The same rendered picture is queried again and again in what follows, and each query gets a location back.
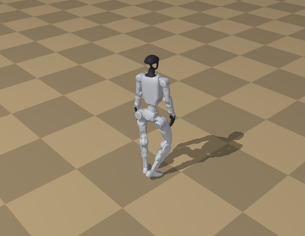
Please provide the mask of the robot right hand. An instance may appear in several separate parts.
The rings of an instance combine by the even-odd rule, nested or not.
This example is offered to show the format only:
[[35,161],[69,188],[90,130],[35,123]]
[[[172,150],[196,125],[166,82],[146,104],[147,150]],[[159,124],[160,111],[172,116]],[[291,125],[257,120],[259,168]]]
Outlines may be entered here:
[[170,126],[173,125],[173,123],[174,123],[174,121],[175,121],[175,117],[176,117],[176,116],[173,117],[172,115],[170,115],[170,119],[171,119],[171,121],[170,121],[171,123],[169,123]]

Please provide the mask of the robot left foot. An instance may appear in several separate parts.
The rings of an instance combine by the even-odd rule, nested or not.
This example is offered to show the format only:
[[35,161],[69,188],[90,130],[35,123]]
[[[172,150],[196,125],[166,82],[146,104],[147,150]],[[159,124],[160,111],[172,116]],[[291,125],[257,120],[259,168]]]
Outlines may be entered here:
[[144,167],[144,164],[143,164],[143,173],[144,174],[146,174],[146,172],[149,170],[149,168],[150,168],[150,164],[149,164],[149,162],[147,162],[147,165],[148,165],[148,167],[146,167],[146,165],[145,165],[145,167]]

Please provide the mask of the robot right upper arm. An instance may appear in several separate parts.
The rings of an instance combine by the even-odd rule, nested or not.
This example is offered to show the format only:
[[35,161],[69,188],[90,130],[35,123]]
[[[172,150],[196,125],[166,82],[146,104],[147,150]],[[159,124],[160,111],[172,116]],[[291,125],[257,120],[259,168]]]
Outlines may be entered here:
[[165,103],[170,103],[170,81],[168,78],[160,77],[159,83],[162,86],[164,98],[163,101]]

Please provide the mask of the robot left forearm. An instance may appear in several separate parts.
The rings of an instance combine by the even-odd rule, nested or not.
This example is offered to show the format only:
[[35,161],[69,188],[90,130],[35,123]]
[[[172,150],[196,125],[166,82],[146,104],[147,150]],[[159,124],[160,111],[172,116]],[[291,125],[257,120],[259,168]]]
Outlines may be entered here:
[[136,93],[135,93],[135,103],[134,103],[134,107],[136,107],[137,108],[137,110],[139,110],[141,107],[140,107],[140,105],[141,105],[141,99],[142,99],[142,97],[141,96],[138,96]]

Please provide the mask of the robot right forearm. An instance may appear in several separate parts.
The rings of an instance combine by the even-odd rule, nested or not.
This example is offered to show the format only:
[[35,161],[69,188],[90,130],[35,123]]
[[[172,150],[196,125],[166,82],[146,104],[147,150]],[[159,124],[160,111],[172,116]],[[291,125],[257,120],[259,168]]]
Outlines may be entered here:
[[169,116],[172,115],[174,117],[176,113],[174,112],[173,102],[172,102],[172,97],[171,96],[170,96],[170,103],[166,103],[166,107],[167,107]]

